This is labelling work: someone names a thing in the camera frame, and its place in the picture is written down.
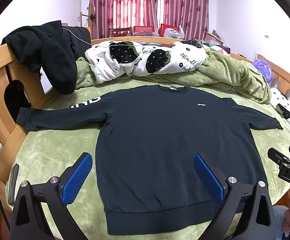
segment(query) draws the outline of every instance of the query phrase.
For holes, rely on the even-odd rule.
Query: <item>sweatshirt sleeve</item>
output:
[[[21,107],[16,123],[27,131],[37,131],[40,128],[62,130],[78,127],[89,121],[106,122],[114,115],[116,107],[117,100],[111,92],[59,110]]]
[[[224,99],[227,99],[236,117],[240,121],[247,123],[251,129],[267,130],[277,128],[279,130],[283,130],[282,126],[276,118],[270,117],[267,114],[264,114],[253,108],[238,105],[232,98]]]

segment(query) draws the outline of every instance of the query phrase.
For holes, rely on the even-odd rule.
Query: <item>white plastic bag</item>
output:
[[[167,38],[174,38],[174,39],[184,39],[185,38],[185,34],[184,34],[184,31],[183,31],[181,26],[180,26],[179,32],[177,30],[174,30],[171,28],[166,28],[163,36],[167,37]]]

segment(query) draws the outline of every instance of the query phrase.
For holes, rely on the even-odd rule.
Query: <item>green bed sheet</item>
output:
[[[110,91],[153,84],[157,83],[134,79],[113,80],[104,85],[81,88],[71,95],[61,95],[57,99],[50,101],[44,109],[52,110],[66,108]],[[218,97],[231,97],[240,105],[252,107],[268,114],[269,116],[276,117],[279,120],[283,130],[252,130],[269,182],[271,201],[272,203],[276,203],[276,201],[278,201],[290,188],[290,184],[277,177],[279,171],[278,166],[267,158],[267,151],[270,147],[274,147],[290,158],[290,153],[288,151],[290,145],[290,130],[287,125],[270,105],[253,102],[252,100],[246,99],[242,95],[229,90],[224,92],[211,87],[200,87],[199,89],[212,93]],[[28,180],[31,184],[38,184],[46,182],[52,176],[60,176],[66,167],[71,166],[76,161],[82,152],[89,152],[94,159],[95,146],[99,131],[99,124],[90,122],[76,130],[40,130],[29,132],[15,161],[15,163],[18,163],[20,166],[16,182],[15,197],[19,185],[23,180]],[[76,200],[73,204],[70,204],[67,207],[78,226],[90,240],[197,240],[209,223],[206,222],[199,225],[189,226],[175,232],[152,235],[108,235],[103,202],[97,188],[95,164],[93,165],[93,169],[83,184]],[[61,238],[47,205],[44,203],[43,209],[53,234],[56,237]],[[233,232],[238,219],[239,215],[237,214],[232,222],[228,234]]]

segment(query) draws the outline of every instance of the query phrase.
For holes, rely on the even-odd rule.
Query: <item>sweatshirt cuff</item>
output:
[[[29,117],[29,108],[21,107],[19,110],[19,114],[16,120],[16,123],[26,128],[28,117]]]

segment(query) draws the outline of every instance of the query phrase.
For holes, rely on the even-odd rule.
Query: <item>green blanket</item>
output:
[[[271,100],[270,87],[265,77],[249,62],[239,61],[216,51],[206,52],[206,61],[192,72],[156,75],[151,74],[134,79],[168,82],[191,87],[210,85],[212,87],[229,90],[235,89],[244,97],[258,103],[268,104]],[[89,87],[97,84],[94,73],[87,61],[80,58],[77,62],[78,75],[76,88]]]
[[[113,80],[102,85],[81,88],[71,95],[61,95],[57,100],[49,102],[45,106],[45,109],[65,108],[110,91],[153,84],[152,82],[133,79]],[[290,158],[290,153],[288,151],[290,145],[290,130],[285,122],[283,122],[279,114],[270,105],[258,104],[230,90],[224,92],[207,87],[200,89],[219,97],[231,97],[238,104],[255,108],[279,120],[284,128],[283,130],[252,130],[269,182],[269,192],[272,203],[278,201],[289,189],[290,184],[277,177],[279,171],[278,166],[267,158],[267,150],[270,147],[274,147]],[[23,180],[28,180],[31,184],[37,184],[48,181],[52,176],[60,176],[66,167],[72,165],[76,161],[82,152],[89,152],[92,154],[93,159],[95,159],[95,146],[99,131],[99,124],[90,122],[77,130],[40,130],[37,132],[29,132],[16,157],[16,163],[19,164],[20,169],[16,182],[15,196]],[[153,235],[108,235],[103,203],[97,188],[95,165],[93,165],[93,169],[83,184],[76,200],[67,207],[78,226],[90,240],[197,240],[208,225],[208,222],[206,222],[189,226],[175,232]],[[60,234],[46,204],[43,204],[43,209],[52,232],[55,236],[60,238]],[[236,225],[237,219],[232,223],[228,233],[233,232]]]

